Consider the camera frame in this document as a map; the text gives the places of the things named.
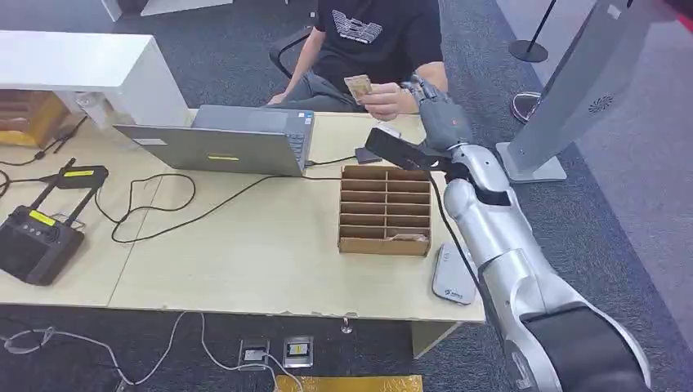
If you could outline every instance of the person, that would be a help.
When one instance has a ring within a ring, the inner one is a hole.
[[[418,112],[400,87],[413,72],[447,91],[438,0],[319,0],[317,22],[286,90],[270,108],[371,113],[380,120]],[[344,78],[366,74],[372,92],[356,103]]]

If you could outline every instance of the desk leg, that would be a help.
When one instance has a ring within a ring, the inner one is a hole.
[[[136,124],[190,125],[186,101],[153,38],[123,84],[104,94],[116,111],[130,115]]]
[[[428,350],[453,333],[462,323],[442,321],[412,321],[412,348],[414,359],[421,358]]]

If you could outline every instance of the gray carpet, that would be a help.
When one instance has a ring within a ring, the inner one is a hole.
[[[238,1],[232,6],[111,24],[103,21],[107,16],[97,9],[99,2],[71,1],[75,11],[67,12],[49,0],[11,0],[10,12],[0,14],[0,29],[153,33],[193,107],[258,105],[284,88],[286,81],[271,68],[264,48],[303,25],[312,7],[299,0],[289,8],[275,0]],[[33,11],[38,14],[30,17]],[[89,12],[95,17],[89,18]],[[454,98],[468,111],[481,144],[509,140],[520,126],[508,114],[507,103],[515,91],[538,88],[536,75],[507,53],[514,37],[493,0],[441,0],[441,13]],[[569,283],[636,336],[651,361],[654,390],[693,390],[693,354],[584,160],[574,146],[560,159],[568,181],[516,187],[548,259]],[[0,314],[108,341],[134,378],[143,376],[156,361],[176,317],[23,306],[0,307]],[[460,328],[423,359],[412,361],[406,323],[356,321],[352,335],[339,331],[338,320],[317,318],[213,315],[208,324],[210,348],[227,363],[237,358],[240,336],[268,336],[276,348],[282,336],[313,334],[319,351],[316,366],[304,374],[416,373],[424,376],[427,392],[510,390],[499,367],[498,342],[485,326]],[[0,328],[3,333],[21,329],[4,322]],[[97,348],[84,347],[51,345],[27,357],[0,352],[0,390],[103,390],[116,377],[110,369],[88,364],[108,363],[107,356]],[[229,374],[215,368],[203,355],[199,320],[191,315],[181,325],[171,357],[138,390],[268,391],[270,381],[266,374]]]

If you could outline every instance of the cardboard box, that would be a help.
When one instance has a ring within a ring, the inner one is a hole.
[[[431,184],[424,171],[345,166],[339,200],[341,253],[425,256],[431,247]]]
[[[52,92],[0,90],[0,143],[43,148],[68,114]]]

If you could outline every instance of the power outlet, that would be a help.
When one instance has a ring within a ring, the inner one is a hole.
[[[269,339],[243,339],[240,341],[239,350],[239,366],[241,365],[251,365],[240,368],[240,371],[257,372],[265,370],[264,366],[267,365],[269,357],[267,354],[270,353],[270,340]]]

